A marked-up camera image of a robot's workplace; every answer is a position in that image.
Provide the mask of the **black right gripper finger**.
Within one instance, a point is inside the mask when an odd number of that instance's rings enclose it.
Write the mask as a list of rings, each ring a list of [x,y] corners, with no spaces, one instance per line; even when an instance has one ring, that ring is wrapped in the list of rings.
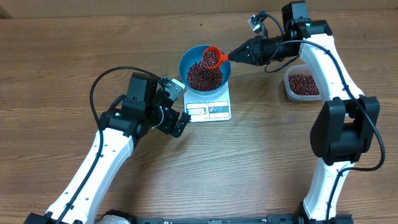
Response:
[[[257,60],[252,58],[250,55],[228,55],[228,60],[248,65],[257,65]]]
[[[249,39],[228,54],[229,59],[250,59],[255,39]]]

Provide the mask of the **red scoop blue handle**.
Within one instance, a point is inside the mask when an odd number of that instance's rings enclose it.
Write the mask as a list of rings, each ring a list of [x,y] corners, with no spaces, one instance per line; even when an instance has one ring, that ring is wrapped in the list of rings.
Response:
[[[205,49],[201,62],[206,68],[215,70],[220,68],[224,61],[228,60],[228,55],[224,54],[219,48],[210,46]]]

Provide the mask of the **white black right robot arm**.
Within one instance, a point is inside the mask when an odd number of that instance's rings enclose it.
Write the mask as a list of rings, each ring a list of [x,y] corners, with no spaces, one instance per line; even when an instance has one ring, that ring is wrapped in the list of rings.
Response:
[[[282,8],[280,35],[269,38],[264,25],[269,17],[258,12],[248,20],[255,37],[229,53],[228,58],[266,66],[287,57],[298,57],[310,70],[322,100],[322,109],[310,131],[310,145],[317,157],[310,190],[293,223],[351,223],[351,215],[339,215],[336,204],[346,176],[367,152],[376,128],[380,104],[367,97],[352,81],[335,47],[327,21],[312,20],[304,1]]]

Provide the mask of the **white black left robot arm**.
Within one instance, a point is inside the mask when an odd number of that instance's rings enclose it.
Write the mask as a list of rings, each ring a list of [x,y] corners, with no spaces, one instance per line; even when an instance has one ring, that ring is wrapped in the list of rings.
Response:
[[[148,130],[181,136],[190,115],[173,110],[172,105],[186,89],[176,79],[133,73],[127,93],[119,95],[107,111],[94,115],[98,125],[95,140],[63,194],[43,215],[30,213],[25,222],[96,223],[115,175]]]

